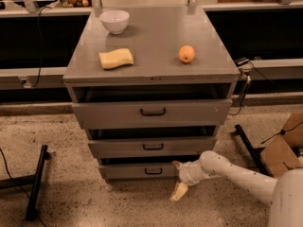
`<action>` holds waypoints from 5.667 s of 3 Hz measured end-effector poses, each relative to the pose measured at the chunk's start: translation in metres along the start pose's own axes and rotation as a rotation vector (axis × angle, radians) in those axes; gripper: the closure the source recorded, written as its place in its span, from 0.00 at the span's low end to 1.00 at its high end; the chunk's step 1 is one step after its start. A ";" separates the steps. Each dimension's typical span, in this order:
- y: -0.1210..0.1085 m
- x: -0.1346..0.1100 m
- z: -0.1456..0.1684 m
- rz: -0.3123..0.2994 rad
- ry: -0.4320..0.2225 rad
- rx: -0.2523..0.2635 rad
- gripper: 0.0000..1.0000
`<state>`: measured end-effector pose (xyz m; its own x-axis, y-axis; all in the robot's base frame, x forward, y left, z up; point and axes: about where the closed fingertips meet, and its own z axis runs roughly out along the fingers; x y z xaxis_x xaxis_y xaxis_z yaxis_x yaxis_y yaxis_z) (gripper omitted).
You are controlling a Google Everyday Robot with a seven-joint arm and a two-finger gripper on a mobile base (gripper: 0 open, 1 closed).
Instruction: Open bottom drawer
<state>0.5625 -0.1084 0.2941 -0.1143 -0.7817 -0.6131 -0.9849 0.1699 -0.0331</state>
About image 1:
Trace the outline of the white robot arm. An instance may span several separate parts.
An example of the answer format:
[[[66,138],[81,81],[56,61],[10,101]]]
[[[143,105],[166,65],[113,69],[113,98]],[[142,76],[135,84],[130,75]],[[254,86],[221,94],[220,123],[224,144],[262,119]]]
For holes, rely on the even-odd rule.
[[[303,169],[288,170],[278,179],[236,166],[215,151],[204,151],[198,160],[173,161],[180,182],[171,201],[180,200],[190,186],[202,180],[223,177],[270,207],[268,227],[303,227]]]

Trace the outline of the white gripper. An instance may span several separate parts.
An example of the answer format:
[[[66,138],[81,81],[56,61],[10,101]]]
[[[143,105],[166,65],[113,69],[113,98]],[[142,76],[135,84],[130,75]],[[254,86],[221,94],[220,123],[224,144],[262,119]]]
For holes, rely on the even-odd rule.
[[[172,163],[179,170],[181,183],[175,185],[169,199],[171,201],[179,201],[187,193],[189,186],[199,183],[205,177],[205,172],[202,170],[199,161],[186,163],[173,161]]]

